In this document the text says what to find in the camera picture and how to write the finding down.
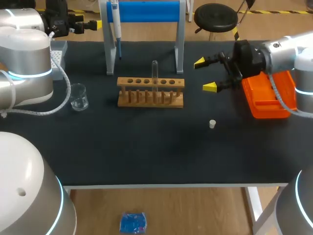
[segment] table leg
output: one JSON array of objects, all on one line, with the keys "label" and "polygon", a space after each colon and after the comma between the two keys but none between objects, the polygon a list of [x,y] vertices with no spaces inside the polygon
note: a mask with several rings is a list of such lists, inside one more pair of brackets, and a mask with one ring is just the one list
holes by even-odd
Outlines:
[{"label": "table leg", "polygon": [[193,9],[194,9],[194,0],[190,0],[189,18],[188,18],[188,21],[189,21],[189,22],[192,22]]}]

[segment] test tube rack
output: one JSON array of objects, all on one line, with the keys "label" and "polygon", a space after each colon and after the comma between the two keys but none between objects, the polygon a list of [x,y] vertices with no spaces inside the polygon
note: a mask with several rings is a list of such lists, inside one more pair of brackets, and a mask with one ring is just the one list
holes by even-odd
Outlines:
[{"label": "test tube rack", "polygon": [[[185,79],[158,78],[157,84],[153,84],[152,78],[119,77],[117,86],[121,87],[117,104],[119,107],[183,108],[184,106],[181,89],[185,87]],[[157,86],[158,90],[167,88],[170,91],[149,91],[153,86]],[[138,87],[146,90],[131,89]]]}]

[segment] test tube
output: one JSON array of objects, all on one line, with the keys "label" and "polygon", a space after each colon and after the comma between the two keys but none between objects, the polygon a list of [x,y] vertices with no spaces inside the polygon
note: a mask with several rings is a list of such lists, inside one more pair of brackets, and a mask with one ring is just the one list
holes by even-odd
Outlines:
[{"label": "test tube", "polygon": [[156,60],[152,61],[152,92],[157,92],[158,79],[158,63]]}]

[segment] black table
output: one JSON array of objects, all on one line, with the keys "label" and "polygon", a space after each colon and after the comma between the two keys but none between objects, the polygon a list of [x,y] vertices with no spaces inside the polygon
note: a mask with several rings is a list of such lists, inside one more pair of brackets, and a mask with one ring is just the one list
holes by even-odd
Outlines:
[{"label": "black table", "polygon": [[[178,75],[174,43],[124,42],[115,75],[106,76],[103,43],[69,42],[66,72],[72,83],[85,84],[88,109],[77,113],[68,104],[47,117],[9,114],[0,131],[31,141],[66,186],[287,183],[313,163],[313,121],[257,120],[242,90],[203,92],[226,72],[220,64],[194,70],[193,63],[232,45],[186,42]],[[184,108],[118,108],[117,77],[151,77],[153,60],[159,77],[185,78]],[[51,110],[65,92],[64,81],[55,82],[49,101],[24,108]]]}]

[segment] orange tray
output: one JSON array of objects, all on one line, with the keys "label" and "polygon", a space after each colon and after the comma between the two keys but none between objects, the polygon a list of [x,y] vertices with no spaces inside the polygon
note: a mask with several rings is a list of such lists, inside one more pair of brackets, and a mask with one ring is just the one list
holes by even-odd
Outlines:
[{"label": "orange tray", "polygon": [[[296,110],[294,81],[290,73],[288,71],[276,73],[273,79],[284,103],[290,109]],[[244,79],[242,85],[255,118],[288,118],[291,115],[280,105],[269,77],[263,72],[258,76]]]}]

